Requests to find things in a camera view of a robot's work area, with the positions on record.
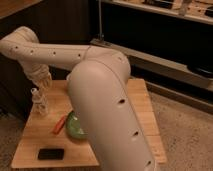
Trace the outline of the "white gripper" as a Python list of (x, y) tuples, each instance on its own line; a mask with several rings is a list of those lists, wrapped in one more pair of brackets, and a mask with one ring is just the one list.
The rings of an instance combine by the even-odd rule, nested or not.
[(47, 90), (52, 83), (52, 76), (49, 67), (45, 64), (28, 64), (25, 74), (36, 86), (42, 90)]

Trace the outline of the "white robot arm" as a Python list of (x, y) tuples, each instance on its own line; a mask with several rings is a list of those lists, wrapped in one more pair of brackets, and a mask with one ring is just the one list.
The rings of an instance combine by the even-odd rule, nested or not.
[(160, 171), (126, 84), (126, 55), (93, 45), (42, 44), (28, 27), (0, 39), (0, 53), (27, 74), (50, 65), (68, 70), (68, 94), (102, 171)]

